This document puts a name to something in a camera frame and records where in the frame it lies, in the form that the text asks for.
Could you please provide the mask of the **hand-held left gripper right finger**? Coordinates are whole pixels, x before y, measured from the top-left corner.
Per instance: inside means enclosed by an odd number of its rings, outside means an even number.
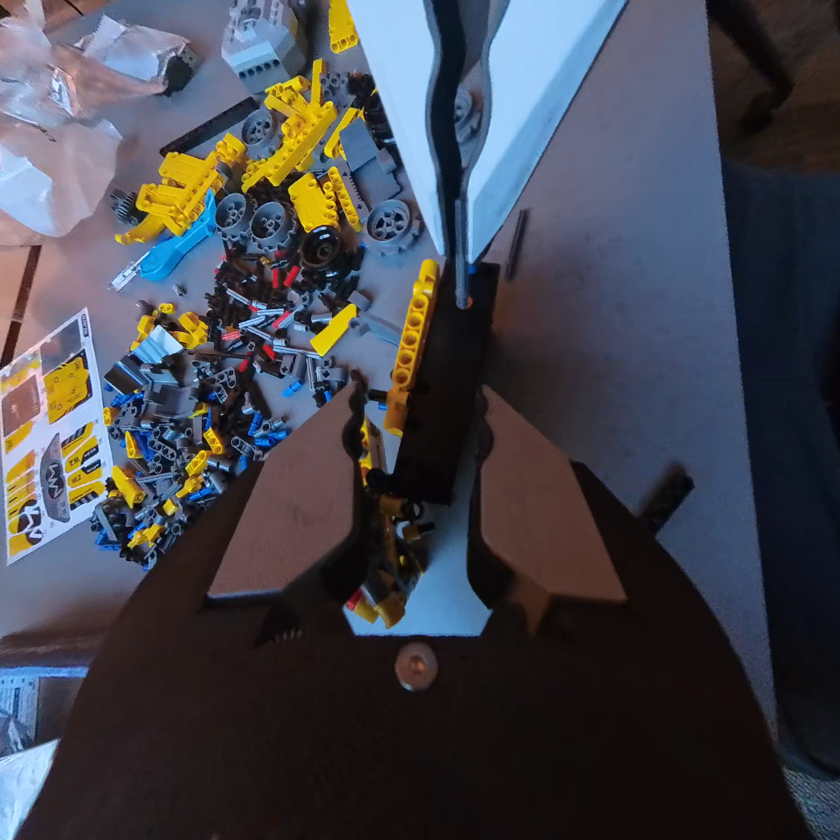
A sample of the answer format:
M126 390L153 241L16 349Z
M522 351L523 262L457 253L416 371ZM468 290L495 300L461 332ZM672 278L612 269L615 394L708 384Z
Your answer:
M570 458L484 385L467 576L491 610L536 634L561 602L624 606L625 587Z

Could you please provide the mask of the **long black holed beam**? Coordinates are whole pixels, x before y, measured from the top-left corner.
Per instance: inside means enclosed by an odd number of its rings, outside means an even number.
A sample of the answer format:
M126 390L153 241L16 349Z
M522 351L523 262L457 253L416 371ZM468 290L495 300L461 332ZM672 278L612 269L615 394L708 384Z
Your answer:
M260 102L253 97L247 97L237 102L235 105L185 132L180 137L166 143L160 148L161 157L165 158L165 156L171 153L186 154L190 152L195 147L211 140L220 133L229 131L231 127L237 123L241 123L251 113L256 111L259 106Z
M684 465L670 465L654 489L647 494L637 520L651 533L659 534L695 487L696 483Z

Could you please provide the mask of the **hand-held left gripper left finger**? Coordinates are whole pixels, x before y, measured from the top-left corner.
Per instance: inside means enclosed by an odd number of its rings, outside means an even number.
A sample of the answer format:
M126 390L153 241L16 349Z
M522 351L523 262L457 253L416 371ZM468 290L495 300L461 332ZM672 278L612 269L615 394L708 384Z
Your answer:
M215 603L309 591L339 601L363 563L333 571L360 535L361 425L365 388L345 386L259 465L208 598Z

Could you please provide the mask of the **yellow toy brick vehicle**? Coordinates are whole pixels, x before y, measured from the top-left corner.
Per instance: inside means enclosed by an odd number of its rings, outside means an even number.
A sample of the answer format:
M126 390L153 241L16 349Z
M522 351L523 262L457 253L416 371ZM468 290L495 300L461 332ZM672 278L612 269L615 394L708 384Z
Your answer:
M364 500L371 514L369 571L345 603L369 624L393 628L427 569L414 545L434 529L425 507L455 494L474 398L484 366L499 268L479 267L479 296L467 309L455 281L435 259L421 264L397 341L392 384L371 401L384 407L382 428L400 438L392 471L373 456L374 427L360 427Z

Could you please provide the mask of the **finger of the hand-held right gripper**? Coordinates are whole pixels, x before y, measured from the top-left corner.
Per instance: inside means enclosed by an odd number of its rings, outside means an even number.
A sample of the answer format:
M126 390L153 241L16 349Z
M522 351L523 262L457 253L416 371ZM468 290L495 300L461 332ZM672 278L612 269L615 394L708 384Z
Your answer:
M437 253L448 254L444 176L433 135L433 95L442 57L433 5L349 1L385 116Z
M480 60L485 115L465 176L470 263L508 218L625 5L492 3Z

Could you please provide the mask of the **grey battery block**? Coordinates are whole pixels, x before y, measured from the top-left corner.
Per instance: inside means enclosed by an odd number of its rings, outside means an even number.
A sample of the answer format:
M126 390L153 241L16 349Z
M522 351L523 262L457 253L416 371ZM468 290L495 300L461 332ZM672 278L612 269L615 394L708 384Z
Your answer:
M307 67L308 42L297 12L286 1L233 1L220 53L249 93L296 76Z

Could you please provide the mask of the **blue brick separator tool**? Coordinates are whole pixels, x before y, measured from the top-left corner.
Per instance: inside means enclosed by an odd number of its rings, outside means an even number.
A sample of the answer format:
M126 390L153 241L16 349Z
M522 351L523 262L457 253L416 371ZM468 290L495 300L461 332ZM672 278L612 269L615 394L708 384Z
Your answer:
M216 211L215 194L210 190L204 210L189 229L154 245L141 259L140 277L155 282L166 279L194 248L216 234Z

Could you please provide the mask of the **black rubber tyre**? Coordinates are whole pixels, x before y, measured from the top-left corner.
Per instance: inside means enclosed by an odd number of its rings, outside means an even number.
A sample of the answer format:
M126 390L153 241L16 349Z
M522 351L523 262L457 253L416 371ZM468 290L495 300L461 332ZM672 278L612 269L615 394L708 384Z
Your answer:
M325 272L338 265L343 257L340 231L330 225L315 227L300 246L301 267Z

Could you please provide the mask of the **yellow and grey sticker sheet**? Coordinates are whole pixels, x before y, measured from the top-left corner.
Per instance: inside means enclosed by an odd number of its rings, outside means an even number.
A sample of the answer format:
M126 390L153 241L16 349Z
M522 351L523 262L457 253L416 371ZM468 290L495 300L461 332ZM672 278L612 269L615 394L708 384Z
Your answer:
M2 535L6 564L88 519L112 451L87 308L2 369Z

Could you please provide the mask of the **dark blue cardboard kit box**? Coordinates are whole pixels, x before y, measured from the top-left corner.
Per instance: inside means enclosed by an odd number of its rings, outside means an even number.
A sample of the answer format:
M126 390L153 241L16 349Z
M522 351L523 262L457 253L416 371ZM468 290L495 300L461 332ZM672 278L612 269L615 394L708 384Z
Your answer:
M1 642L1 673L37 677L38 729L35 746L59 739L65 730L81 682L105 639L105 631L50 636L8 635Z

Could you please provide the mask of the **pile of small brick parts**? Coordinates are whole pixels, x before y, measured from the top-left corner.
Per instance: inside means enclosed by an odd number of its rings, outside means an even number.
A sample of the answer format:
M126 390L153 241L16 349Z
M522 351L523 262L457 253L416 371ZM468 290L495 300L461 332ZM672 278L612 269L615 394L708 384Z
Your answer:
M205 295L206 312L141 300L137 338L103 376L103 420L122 447L89 517L94 546L151 570L248 467L291 433L262 385L290 398L307 387L325 406L350 379L330 354L294 346L318 338L342 299L290 248L267 257L228 250Z

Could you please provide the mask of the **yellow curved panel piece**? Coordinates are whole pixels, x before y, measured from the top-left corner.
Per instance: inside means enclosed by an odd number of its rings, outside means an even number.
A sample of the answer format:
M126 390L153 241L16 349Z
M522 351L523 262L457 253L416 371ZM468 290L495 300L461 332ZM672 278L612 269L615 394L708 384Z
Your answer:
M350 329L351 322L358 317L358 308L350 303L335 314L330 321L310 339L311 348L318 357L325 357Z

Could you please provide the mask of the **yellow and grey brick assembly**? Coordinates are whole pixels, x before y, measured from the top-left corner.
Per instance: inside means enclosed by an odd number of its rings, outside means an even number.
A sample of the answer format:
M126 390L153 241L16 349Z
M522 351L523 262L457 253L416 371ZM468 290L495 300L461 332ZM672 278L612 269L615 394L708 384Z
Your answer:
M296 76L266 89L264 104L270 116L282 116L280 144L275 152L250 161L241 182L244 194L257 187L287 186L289 199L307 232L328 226L340 228L343 219L360 233L366 215L350 174L331 161L347 162L342 132L364 122L363 109L342 112L324 97L323 62L317 59L312 78Z

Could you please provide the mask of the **loose clear plastic bags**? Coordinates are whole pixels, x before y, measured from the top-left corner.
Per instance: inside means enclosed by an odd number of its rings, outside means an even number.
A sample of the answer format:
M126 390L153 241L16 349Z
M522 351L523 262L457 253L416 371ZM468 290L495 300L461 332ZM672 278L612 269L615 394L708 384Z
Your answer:
M2 246L41 245L93 214L116 172L111 106L180 91L198 64L186 38L108 15L53 45L42 2L2 17Z

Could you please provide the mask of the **grey desk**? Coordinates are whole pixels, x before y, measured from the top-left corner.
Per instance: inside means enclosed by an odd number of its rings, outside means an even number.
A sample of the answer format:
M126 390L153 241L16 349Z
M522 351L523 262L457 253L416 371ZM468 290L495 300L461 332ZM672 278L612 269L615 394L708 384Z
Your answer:
M116 2L205 55L183 94L118 106L118 183L156 177L159 147L245 95L218 54L226 2ZM637 509L671 464L696 482L659 539L714 610L775 718L704 2L629 2L521 196L518 274L502 281L486 381ZM136 301L109 282L137 253L107 204L43 247L16 355L89 307L101 370L129 346ZM437 519L433 566L399 634L470 634L466 495ZM2 637L104 627L140 569L75 527L6 567Z

